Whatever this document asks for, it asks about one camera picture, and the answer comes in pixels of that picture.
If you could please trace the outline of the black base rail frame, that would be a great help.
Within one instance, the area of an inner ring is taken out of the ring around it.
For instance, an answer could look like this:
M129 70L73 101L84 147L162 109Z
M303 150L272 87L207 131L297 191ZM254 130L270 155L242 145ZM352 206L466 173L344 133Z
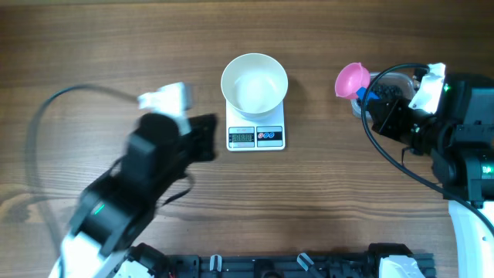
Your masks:
M434 256L398 243L372 243L362 253L288 256L164 255L132 247L112 277L436 277Z

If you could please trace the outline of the pink scoop with blue handle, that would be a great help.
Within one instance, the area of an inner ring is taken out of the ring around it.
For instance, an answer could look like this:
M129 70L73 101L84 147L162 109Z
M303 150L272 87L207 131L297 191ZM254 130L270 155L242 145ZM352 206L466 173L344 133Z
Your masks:
M350 63L336 79L335 94L348 100L362 100L370 82L371 74L361 63Z

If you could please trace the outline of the white bowl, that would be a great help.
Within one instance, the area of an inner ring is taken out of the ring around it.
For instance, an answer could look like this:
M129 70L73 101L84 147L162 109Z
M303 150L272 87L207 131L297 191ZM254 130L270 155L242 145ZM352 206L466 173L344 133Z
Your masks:
M220 87L226 103L234 110L246 117L263 117L283 102L289 79L276 59L262 53L246 53L225 67Z

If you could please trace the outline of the clear plastic container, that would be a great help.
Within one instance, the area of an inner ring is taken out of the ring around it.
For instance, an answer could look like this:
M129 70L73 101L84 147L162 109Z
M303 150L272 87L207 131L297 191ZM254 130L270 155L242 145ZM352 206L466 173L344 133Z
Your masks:
M413 80L403 73L388 73L372 87L372 93L382 100L394 100L399 97L411 100L415 95ZM351 100L353 115L361 118L360 99Z

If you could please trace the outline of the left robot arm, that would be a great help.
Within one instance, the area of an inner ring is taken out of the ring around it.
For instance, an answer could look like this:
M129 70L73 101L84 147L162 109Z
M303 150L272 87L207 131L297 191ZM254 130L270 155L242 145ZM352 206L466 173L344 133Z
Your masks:
M187 118L181 134L163 114L142 116L125 154L85 188L69 221L52 277L168 277L174 267L161 252L135 239L153 221L160 197L191 176L195 162L215 158L214 114Z

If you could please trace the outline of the white digital kitchen scale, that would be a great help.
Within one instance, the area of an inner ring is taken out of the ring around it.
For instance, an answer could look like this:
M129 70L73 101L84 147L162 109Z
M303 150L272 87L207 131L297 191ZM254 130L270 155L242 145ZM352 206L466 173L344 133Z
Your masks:
M229 151L281 151L286 147L283 103L261 117L246 117L226 104L226 147Z

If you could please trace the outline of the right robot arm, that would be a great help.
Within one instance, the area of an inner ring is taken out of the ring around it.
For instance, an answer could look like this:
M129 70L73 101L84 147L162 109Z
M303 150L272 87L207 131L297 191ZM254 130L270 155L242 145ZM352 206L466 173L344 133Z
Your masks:
M493 80L446 75L435 112L410 101L371 100L373 131L432 159L448 201L460 277L493 275Z

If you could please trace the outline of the black beans in container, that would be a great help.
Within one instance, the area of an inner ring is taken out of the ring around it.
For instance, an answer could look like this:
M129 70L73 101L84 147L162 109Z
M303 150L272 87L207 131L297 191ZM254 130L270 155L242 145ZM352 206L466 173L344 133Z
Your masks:
M378 83L371 88L367 97L367 108L370 108L376 102L393 102L404 96L403 90L397 85L387 85Z

